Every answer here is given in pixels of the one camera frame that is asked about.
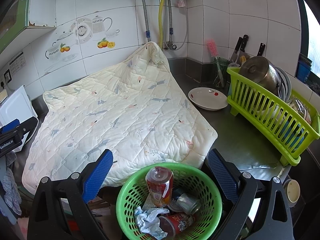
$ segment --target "knife handle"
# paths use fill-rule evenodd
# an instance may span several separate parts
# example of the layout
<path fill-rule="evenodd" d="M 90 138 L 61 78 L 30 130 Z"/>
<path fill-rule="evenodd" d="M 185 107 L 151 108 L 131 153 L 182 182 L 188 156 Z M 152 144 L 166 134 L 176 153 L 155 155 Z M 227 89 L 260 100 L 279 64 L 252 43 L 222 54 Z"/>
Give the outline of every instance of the knife handle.
<path fill-rule="evenodd" d="M 266 48 L 266 45 L 264 43 L 260 43 L 260 48 L 257 56 L 262 56 L 265 48 Z"/>
<path fill-rule="evenodd" d="M 238 52 L 238 50 L 240 49 L 241 43 L 242 43 L 242 37 L 239 37 L 236 48 L 235 48 L 236 52 Z"/>
<path fill-rule="evenodd" d="M 247 34 L 245 34 L 243 36 L 243 39 L 242 39 L 242 42 L 241 42 L 241 47 L 240 47 L 240 50 L 242 52 L 244 52 L 244 49 L 245 49 L 245 46 L 247 45 L 248 40 L 249 40 L 249 36 Z"/>

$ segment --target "white quilt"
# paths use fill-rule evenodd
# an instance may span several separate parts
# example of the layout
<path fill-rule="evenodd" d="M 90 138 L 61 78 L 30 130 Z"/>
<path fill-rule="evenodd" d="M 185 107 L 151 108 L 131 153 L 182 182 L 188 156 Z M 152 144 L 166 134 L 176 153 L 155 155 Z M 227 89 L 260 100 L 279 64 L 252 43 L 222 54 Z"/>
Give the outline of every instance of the white quilt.
<path fill-rule="evenodd" d="M 154 42 L 43 98 L 49 113 L 22 175 L 32 194 L 42 177 L 58 180 L 81 172 L 105 149 L 112 151 L 115 163 L 102 187 L 123 185 L 154 163 L 200 168 L 218 136 L 182 92 Z"/>

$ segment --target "green dish rack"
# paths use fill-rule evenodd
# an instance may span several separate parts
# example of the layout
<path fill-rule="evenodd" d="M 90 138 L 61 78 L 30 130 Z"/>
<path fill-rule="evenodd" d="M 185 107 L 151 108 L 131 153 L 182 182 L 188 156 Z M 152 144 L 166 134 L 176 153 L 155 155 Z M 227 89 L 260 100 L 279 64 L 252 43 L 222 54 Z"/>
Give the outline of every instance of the green dish rack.
<path fill-rule="evenodd" d="M 250 121 L 282 154 L 283 166 L 296 166 L 300 154 L 310 143 L 320 137 L 320 116 L 318 111 L 299 93 L 292 90 L 292 97 L 298 98 L 309 111 L 312 123 L 309 125 L 288 104 L 257 83 L 241 76 L 240 68 L 229 67 L 232 94 L 228 96 L 231 114 L 238 113 Z"/>

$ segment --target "stainless steel countertop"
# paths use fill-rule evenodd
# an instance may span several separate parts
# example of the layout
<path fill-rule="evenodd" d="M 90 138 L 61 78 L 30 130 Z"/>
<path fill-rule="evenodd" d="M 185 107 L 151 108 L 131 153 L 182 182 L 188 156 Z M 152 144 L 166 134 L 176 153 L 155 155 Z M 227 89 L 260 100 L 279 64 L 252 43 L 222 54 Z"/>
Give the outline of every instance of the stainless steel countertop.
<path fill-rule="evenodd" d="M 175 76 L 175 80 L 188 96 L 191 89 L 196 87 L 210 87 L 210 85 L 199 84 L 185 75 Z M 234 117 L 230 114 L 230 106 L 219 111 L 207 111 L 196 106 L 203 117 L 217 131 L 218 138 L 212 145 L 216 148 L 227 162 L 237 164 L 267 164 L 277 163 L 275 169 L 248 170 L 256 179 L 270 180 L 279 176 L 283 182 L 288 175 L 290 165 L 284 170 L 280 163 L 281 154 L 248 120 L 241 114 Z M 38 129 L 47 113 L 39 116 L 39 125 L 31 140 L 24 145 L 21 152 L 17 153 L 14 163 L 13 174 L 17 183 L 21 182 L 24 165 L 29 155 L 30 147 L 34 141 Z"/>

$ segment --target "power outlet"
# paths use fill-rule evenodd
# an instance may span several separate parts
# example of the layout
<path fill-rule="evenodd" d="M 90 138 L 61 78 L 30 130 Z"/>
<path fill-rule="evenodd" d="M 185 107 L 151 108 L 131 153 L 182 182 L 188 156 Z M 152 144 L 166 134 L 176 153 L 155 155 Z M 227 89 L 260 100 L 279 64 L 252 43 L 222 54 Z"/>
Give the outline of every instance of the power outlet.
<path fill-rule="evenodd" d="M 8 69 L 5 73 L 4 73 L 4 79 L 9 83 L 12 80 L 11 74 L 10 74 L 10 69 Z"/>

